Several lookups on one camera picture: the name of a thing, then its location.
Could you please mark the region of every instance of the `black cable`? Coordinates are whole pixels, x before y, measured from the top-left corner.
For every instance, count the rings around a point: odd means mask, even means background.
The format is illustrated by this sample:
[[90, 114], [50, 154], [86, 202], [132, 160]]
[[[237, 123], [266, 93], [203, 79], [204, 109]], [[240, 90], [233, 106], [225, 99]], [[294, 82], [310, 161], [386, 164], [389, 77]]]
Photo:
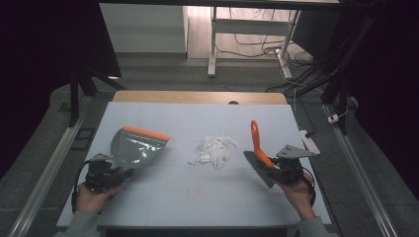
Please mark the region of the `black cable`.
[[255, 18], [257, 18], [257, 17], [259, 17], [259, 15], [261, 14], [261, 12], [262, 12], [262, 9], [258, 9], [258, 10], [256, 10], [256, 16], [254, 16], [252, 19], [250, 19], [250, 20], [254, 20]]
[[290, 58], [290, 53], [289, 53], [289, 52], [287, 52], [287, 57], [288, 57], [288, 58], [286, 58], [287, 62], [288, 62], [289, 64], [291, 64], [292, 66], [294, 66], [294, 67], [302, 67], [302, 66], [311, 66], [311, 65], [314, 65], [314, 64], [313, 64], [313, 62], [312, 62], [312, 60], [296, 60], [296, 59], [295, 59], [295, 57], [296, 57], [298, 54], [301, 54], [301, 53], [304, 53], [304, 52], [305, 52], [305, 51], [302, 51], [302, 52], [296, 53], [296, 54], [293, 56], [293, 59], [291, 59], [291, 58]]
[[[272, 16], [271, 16], [271, 22], [274, 20], [274, 15], [275, 15], [275, 9], [272, 12]], [[262, 51], [265, 51], [265, 49], [263, 48], [263, 46], [265, 45], [266, 39], [268, 38], [268, 36], [265, 36], [265, 40], [262, 43]]]
[[301, 52], [296, 53], [296, 54], [293, 56], [293, 59], [294, 59], [294, 60], [296, 60], [296, 56], [297, 56], [297, 55], [299, 55], [299, 54], [303, 54], [303, 53], [305, 53], [305, 52], [307, 52], [307, 51], [305, 51], [305, 50], [304, 50], [304, 51], [301, 51]]
[[[231, 10], [231, 8], [228, 8], [229, 9], [229, 14], [230, 14], [230, 19], [233, 19], [233, 17], [234, 17], [234, 19], [237, 19], [236, 18], [236, 16], [234, 15], [234, 13], [233, 13], [233, 11]], [[238, 43], [238, 44], [241, 44], [241, 45], [259, 45], [259, 44], [261, 44], [261, 45], [263, 45], [263, 44], [265, 44], [265, 43], [277, 43], [277, 42], [284, 42], [283, 40], [278, 40], [278, 41], [266, 41], [266, 39], [265, 39], [265, 41], [263, 41], [263, 42], [240, 42], [238, 39], [237, 39], [237, 35], [236, 34], [234, 34], [234, 39], [236, 40], [236, 42]]]
[[304, 85], [304, 88], [307, 86], [307, 85], [311, 85], [311, 84], [313, 84], [315, 81], [318, 81], [320, 78], [321, 78], [321, 72], [315, 77], [315, 78], [313, 78], [311, 81], [309, 81], [309, 82], [306, 82], [306, 83], [304, 83], [304, 84], [301, 84], [301, 85]]
[[302, 181], [305, 182], [305, 184], [308, 186], [309, 190], [310, 190], [310, 205], [313, 206], [314, 202], [315, 202], [315, 198], [316, 198], [316, 193], [315, 193], [315, 181], [314, 181], [314, 176], [311, 174], [311, 172], [309, 170], [307, 170], [306, 168], [302, 167], [302, 169], [306, 172], [308, 172], [308, 174], [311, 176], [311, 179], [313, 180], [313, 183], [311, 183], [304, 174], [302, 174]]
[[235, 92], [234, 90], [231, 90], [230, 88], [228, 88], [228, 87], [226, 87], [226, 86], [224, 86], [224, 85], [218, 84], [218, 86], [219, 86], [220, 88], [223, 88], [223, 89], [225, 89], [225, 90], [229, 91], [229, 92]]
[[362, 23], [359, 23], [352, 29], [352, 31], [349, 33], [349, 36], [346, 37], [346, 39], [342, 41], [332, 52], [330, 52], [323, 58], [319, 58], [313, 61], [315, 66], [321, 68], [334, 65], [336, 63], [336, 60], [339, 58], [339, 55], [342, 53], [344, 47], [355, 37], [355, 35], [361, 29], [361, 27]]
[[293, 10], [290, 10], [289, 11], [289, 21], [291, 20], [291, 12], [292, 12]]
[[292, 85], [284, 92], [284, 96], [287, 97], [289, 91], [293, 90], [298, 85], [302, 85], [301, 83], [307, 79], [315, 70], [317, 70], [315, 67], [310, 66], [304, 72], [302, 72], [301, 75], [292, 81]]
[[[291, 90], [293, 90], [293, 89], [295, 89], [296, 88], [296, 86], [305, 86], [305, 84], [302, 84], [306, 79], [308, 79], [308, 77], [312, 74], [312, 73], [314, 73], [315, 71], [317, 71], [317, 68], [316, 67], [310, 67], [310, 68], [312, 68], [309, 72], [307, 72], [307, 74], [305, 74], [303, 77], [301, 77], [301, 78], [297, 78], [297, 79], [295, 79], [295, 83], [293, 83], [285, 92], [284, 92], [284, 95], [287, 97], [288, 96], [288, 93], [291, 91]], [[320, 77], [320, 75], [318, 75], [317, 77], [315, 77], [312, 81], [315, 81], [315, 80], [317, 80], [318, 78]]]
[[[302, 77], [305, 73], [307, 73], [307, 70], [309, 70], [310, 68], [307, 68], [307, 69], [305, 69], [298, 77], [296, 77], [295, 78], [295, 80], [297, 80], [298, 78], [300, 78], [300, 77]], [[284, 87], [284, 86], [288, 86], [288, 85], [290, 85], [290, 84], [292, 84], [293, 82], [290, 82], [290, 81], [286, 81], [287, 83], [283, 83], [283, 84], [281, 84], [281, 85], [278, 85], [278, 86], [272, 86], [272, 87], [269, 87], [269, 88], [267, 88], [266, 90], [265, 90], [265, 92], [268, 92], [268, 91], [270, 91], [270, 90], [273, 90], [273, 89], [277, 89], [277, 88], [281, 88], [281, 87]]]
[[224, 50], [219, 49], [216, 45], [215, 45], [215, 48], [216, 48], [216, 50], [218, 50], [220, 52], [231, 53], [231, 54], [235, 54], [235, 55], [243, 56], [243, 57], [259, 57], [259, 56], [264, 56], [265, 55], [265, 52], [261, 53], [261, 54], [256, 54], [256, 55], [244, 55], [244, 54], [240, 54], [240, 53], [233, 52], [233, 51], [224, 51]]
[[72, 207], [72, 210], [73, 210], [73, 213], [76, 211], [76, 203], [77, 203], [77, 190], [78, 190], [78, 188], [81, 186], [81, 185], [83, 185], [84, 183], [82, 183], [82, 184], [78, 184], [78, 181], [79, 181], [79, 178], [80, 178], [80, 174], [81, 174], [81, 171], [83, 170], [83, 168], [84, 168], [84, 166], [86, 166], [87, 164], [90, 164], [91, 163], [91, 161], [90, 160], [88, 160], [88, 161], [85, 161], [85, 162], [83, 162], [83, 164], [81, 165], [81, 167], [80, 167], [80, 169], [77, 171], [77, 175], [76, 175], [76, 177], [75, 177], [75, 181], [74, 181], [74, 190], [73, 190], [73, 193], [71, 194], [71, 207]]
[[270, 46], [263, 48], [265, 55], [276, 55], [277, 49], [281, 49], [281, 46]]

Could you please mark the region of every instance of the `orange handle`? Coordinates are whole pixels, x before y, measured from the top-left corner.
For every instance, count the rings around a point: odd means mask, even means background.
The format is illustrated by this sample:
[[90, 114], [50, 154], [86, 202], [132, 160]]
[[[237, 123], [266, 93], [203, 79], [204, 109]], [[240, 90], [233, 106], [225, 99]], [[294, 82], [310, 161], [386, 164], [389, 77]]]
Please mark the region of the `orange handle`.
[[252, 139], [253, 139], [253, 151], [255, 155], [262, 161], [265, 165], [275, 168], [272, 161], [269, 157], [265, 154], [265, 152], [261, 149], [260, 139], [259, 139], [259, 127], [258, 123], [255, 120], [250, 122], [250, 130], [252, 131]]
[[155, 138], [160, 138], [162, 140], [166, 140], [168, 141], [170, 139], [170, 137], [168, 135], [164, 135], [164, 134], [160, 134], [154, 131], [149, 131], [149, 130], [144, 130], [141, 128], [136, 128], [136, 127], [132, 127], [132, 126], [124, 126], [123, 127], [124, 130], [128, 130], [128, 131], [133, 131], [136, 133], [140, 133], [140, 134], [144, 134], [144, 135], [148, 135], [151, 137], [155, 137]]

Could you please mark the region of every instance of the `white crumpled cloth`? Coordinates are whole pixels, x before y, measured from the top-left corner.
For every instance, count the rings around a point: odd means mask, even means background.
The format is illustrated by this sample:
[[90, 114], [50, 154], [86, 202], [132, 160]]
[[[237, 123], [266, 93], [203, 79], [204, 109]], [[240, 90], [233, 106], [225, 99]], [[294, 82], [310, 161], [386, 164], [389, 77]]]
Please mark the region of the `white crumpled cloth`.
[[198, 153], [188, 163], [200, 165], [211, 162], [217, 170], [221, 169], [231, 157], [231, 148], [236, 146], [229, 136], [206, 136], [198, 145]]

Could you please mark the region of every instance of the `dustpan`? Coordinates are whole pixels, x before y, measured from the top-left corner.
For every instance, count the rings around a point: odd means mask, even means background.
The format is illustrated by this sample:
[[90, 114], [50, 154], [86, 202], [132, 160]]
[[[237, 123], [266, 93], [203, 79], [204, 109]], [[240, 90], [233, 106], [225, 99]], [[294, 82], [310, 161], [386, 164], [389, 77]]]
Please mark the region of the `dustpan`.
[[124, 126], [114, 136], [111, 155], [124, 169], [138, 169], [157, 158], [170, 137], [154, 131]]

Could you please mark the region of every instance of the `wall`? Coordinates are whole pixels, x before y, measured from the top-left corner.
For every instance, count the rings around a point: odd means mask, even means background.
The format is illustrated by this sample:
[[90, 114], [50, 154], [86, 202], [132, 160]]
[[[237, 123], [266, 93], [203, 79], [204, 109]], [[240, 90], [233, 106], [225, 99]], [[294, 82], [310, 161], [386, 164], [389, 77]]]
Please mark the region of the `wall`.
[[187, 51], [187, 7], [100, 6], [115, 52]]

